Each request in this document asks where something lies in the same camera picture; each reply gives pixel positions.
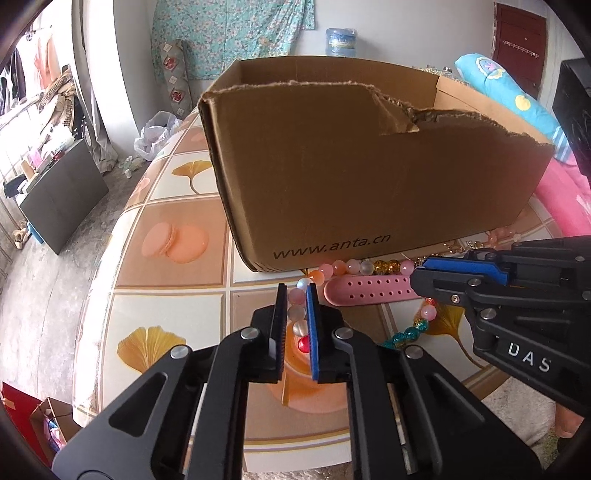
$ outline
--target floral curtain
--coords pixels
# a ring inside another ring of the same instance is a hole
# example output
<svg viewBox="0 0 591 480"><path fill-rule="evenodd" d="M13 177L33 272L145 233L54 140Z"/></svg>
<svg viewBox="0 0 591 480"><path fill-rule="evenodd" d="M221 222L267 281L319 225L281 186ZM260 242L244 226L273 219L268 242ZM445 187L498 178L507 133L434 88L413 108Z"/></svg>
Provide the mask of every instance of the floral curtain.
<svg viewBox="0 0 591 480"><path fill-rule="evenodd" d="M300 30L313 30L314 0L158 0L152 60L163 82L159 47L183 40L190 80L215 79L236 59L288 55Z"/></svg>

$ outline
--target blue pillow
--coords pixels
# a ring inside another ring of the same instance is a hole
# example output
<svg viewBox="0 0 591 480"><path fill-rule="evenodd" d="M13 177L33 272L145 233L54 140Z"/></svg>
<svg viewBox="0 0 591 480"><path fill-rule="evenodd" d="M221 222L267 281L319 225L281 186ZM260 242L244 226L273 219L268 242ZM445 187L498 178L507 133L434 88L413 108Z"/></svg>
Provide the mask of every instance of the blue pillow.
<svg viewBox="0 0 591 480"><path fill-rule="evenodd" d="M483 55L471 53L457 59L456 68L476 90L505 105L548 137L556 147L556 160L566 162L572 150L562 127L538 100L517 85L503 67Z"/></svg>

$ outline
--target pink silicone strap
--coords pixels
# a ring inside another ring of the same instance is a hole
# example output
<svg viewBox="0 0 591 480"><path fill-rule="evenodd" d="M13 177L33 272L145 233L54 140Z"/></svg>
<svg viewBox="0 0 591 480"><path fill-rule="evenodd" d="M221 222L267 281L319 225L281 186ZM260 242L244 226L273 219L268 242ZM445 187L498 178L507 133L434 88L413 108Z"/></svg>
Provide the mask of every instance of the pink silicone strap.
<svg viewBox="0 0 591 480"><path fill-rule="evenodd" d="M333 277L324 287L324 296L332 305L350 307L420 298L404 275L342 275Z"/></svg>

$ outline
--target red door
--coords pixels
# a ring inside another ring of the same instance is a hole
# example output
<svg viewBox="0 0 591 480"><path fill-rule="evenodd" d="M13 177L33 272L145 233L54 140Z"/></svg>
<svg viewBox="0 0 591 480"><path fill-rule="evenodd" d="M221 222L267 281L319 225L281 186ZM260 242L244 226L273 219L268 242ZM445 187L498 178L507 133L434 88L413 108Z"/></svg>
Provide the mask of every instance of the red door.
<svg viewBox="0 0 591 480"><path fill-rule="evenodd" d="M546 56L546 19L496 4L495 51L499 63L533 98L540 94Z"/></svg>

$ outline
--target blue gripper pad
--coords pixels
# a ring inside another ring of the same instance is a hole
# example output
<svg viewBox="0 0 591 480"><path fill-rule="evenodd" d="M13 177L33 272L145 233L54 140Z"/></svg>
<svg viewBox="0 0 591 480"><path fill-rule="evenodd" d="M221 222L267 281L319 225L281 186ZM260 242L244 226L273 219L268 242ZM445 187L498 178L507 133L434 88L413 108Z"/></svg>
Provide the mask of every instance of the blue gripper pad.
<svg viewBox="0 0 591 480"><path fill-rule="evenodd" d="M507 285L509 274L499 269L496 263L486 260L464 260L463 258L429 257L423 267L428 270L446 272L474 273L487 275L501 285Z"/></svg>
<svg viewBox="0 0 591 480"><path fill-rule="evenodd" d="M318 381L320 373L319 352L318 352L318 329L316 328L316 309L318 300L316 299L316 285L311 283L306 290L306 313L308 321L308 339L310 340L310 369L312 370L312 380Z"/></svg>

